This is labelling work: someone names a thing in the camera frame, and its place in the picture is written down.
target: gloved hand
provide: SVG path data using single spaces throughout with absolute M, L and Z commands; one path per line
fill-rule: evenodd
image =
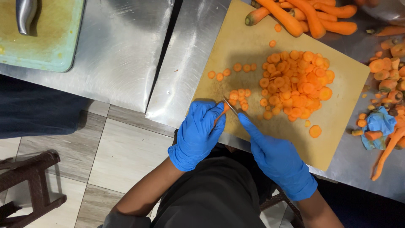
M 309 198 L 318 183 L 309 173 L 294 145 L 288 140 L 263 135 L 242 113 L 239 120 L 250 134 L 251 150 L 263 173 L 278 184 L 292 200 Z
M 225 128 L 225 115 L 215 127 L 214 120 L 224 110 L 224 103 L 194 101 L 177 132 L 177 144 L 169 147 L 169 157 L 177 169 L 190 171 L 203 160 L 217 144 Z

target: brown plastic stool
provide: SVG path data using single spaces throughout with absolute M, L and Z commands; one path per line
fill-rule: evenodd
M 305 228 L 303 224 L 303 219 L 301 217 L 300 211 L 291 203 L 288 197 L 284 194 L 280 186 L 277 186 L 276 189 L 279 191 L 279 194 L 272 196 L 270 199 L 266 199 L 264 203 L 260 205 L 260 211 L 264 211 L 269 207 L 272 207 L 279 202 L 286 202 L 291 210 L 294 212 L 294 219 L 290 222 L 294 228 Z
M 43 152 L 25 161 L 0 162 L 0 170 L 11 169 L 0 174 L 0 192 L 23 181 L 28 181 L 33 212 L 29 215 L 7 218 L 20 210 L 13 202 L 0 207 L 0 227 L 22 228 L 66 202 L 66 195 L 50 202 L 45 170 L 60 162 L 59 155 Z

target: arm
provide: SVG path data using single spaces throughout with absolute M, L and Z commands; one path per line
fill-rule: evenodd
M 335 213 L 316 190 L 311 197 L 297 201 L 305 227 L 307 228 L 343 228 Z
M 259 168 L 291 200 L 298 201 L 305 227 L 343 227 L 317 190 L 318 183 L 294 145 L 287 140 L 263 135 L 242 113 L 239 113 L 239 120 L 250 135 L 252 154 Z
M 111 212 L 138 217 L 147 216 L 162 194 L 185 172 L 178 170 L 169 158 L 136 183 Z
M 169 157 L 136 183 L 111 212 L 137 217 L 146 216 L 162 194 L 186 171 L 195 169 L 214 148 L 225 128 L 223 103 L 192 102 L 177 132 L 177 143 L 168 149 Z

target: metal countertop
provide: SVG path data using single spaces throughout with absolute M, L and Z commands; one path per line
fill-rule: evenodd
M 87 0 L 73 67 L 0 74 L 145 112 L 174 0 Z
M 230 0 L 183 1 L 149 102 L 147 118 L 171 127 L 180 126 L 200 81 L 229 3 Z M 328 32 L 319 41 L 357 61 L 367 62 L 378 50 L 379 41 L 386 38 L 369 36 L 363 32 L 368 26 L 378 23 L 363 12 L 358 12 L 347 21 L 358 23 L 359 31 L 350 36 Z M 367 84 L 372 84 L 372 77 L 367 79 Z M 348 129 L 355 127 L 358 114 L 367 109 L 369 100 L 374 97 L 376 91 L 376 89 L 370 90 L 367 98 L 359 98 L 347 125 Z M 250 151 L 249 142 L 226 133 L 221 136 L 220 142 Z M 378 150 L 365 150 L 359 137 L 345 132 L 329 169 L 324 172 L 310 166 L 310 172 L 405 202 L 404 151 L 391 153 L 380 178 L 372 181 L 370 180 L 371 166 L 378 152 Z

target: tiled floor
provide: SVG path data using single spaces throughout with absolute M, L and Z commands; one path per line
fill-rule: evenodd
M 82 112 L 80 127 L 64 136 L 34 136 L 0 140 L 0 160 L 24 160 L 53 149 L 61 162 L 47 170 L 51 200 L 67 201 L 32 222 L 33 228 L 90 228 L 101 225 L 120 198 L 167 157 L 174 128 L 144 118 L 144 114 L 99 101 Z M 3 202 L 17 202 L 32 211 L 27 182 L 0 193 Z M 156 205 L 148 215 L 156 216 Z M 286 206 L 279 204 L 260 216 L 266 227 L 279 227 Z

